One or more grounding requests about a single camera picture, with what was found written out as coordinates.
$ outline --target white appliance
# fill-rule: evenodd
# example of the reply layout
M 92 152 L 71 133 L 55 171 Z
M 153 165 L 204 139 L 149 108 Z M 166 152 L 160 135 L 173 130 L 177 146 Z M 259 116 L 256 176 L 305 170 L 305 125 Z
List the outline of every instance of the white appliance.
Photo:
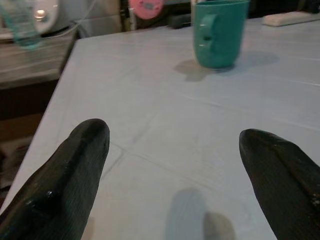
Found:
M 40 34 L 61 30 L 69 25 L 63 0 L 25 0 L 32 11 L 35 26 Z M 0 40 L 9 40 L 13 36 L 0 16 Z

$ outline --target cable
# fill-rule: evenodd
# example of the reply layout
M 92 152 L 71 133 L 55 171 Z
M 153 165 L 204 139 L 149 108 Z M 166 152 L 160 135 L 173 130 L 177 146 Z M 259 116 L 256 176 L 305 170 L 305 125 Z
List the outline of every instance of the cable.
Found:
M 83 15 L 83 17 L 78 21 L 78 23 L 76 25 L 74 25 L 72 28 L 70 28 L 69 30 L 65 31 L 64 33 L 61 33 L 59 35 L 55 35 L 55 36 L 48 36 L 45 37 L 46 39 L 54 39 L 54 38 L 59 38 L 59 37 L 63 37 L 64 35 L 67 35 L 68 33 L 71 33 L 73 30 L 75 30 L 77 27 L 79 27 L 81 25 L 81 23 L 86 19 L 86 17 L 89 15 L 89 13 L 92 11 L 92 9 L 94 8 L 96 2 L 98 0 L 92 0 L 92 3 L 90 4 L 89 8 L 87 9 L 87 11 L 85 12 L 85 14 Z

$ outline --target table surface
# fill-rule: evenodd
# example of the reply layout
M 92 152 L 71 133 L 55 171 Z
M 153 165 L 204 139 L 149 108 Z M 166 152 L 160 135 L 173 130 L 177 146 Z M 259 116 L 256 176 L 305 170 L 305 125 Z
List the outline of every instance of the table surface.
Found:
M 76 35 L 73 30 L 63 36 L 43 38 L 34 50 L 0 42 L 0 90 L 58 80 Z
M 220 72 L 195 62 L 191 27 L 81 39 L 4 207 L 77 124 L 100 118 L 110 151 L 82 240 L 203 240 L 207 228 L 275 240 L 239 133 L 273 132 L 320 164 L 319 69 L 320 21 L 248 20 L 241 56 Z

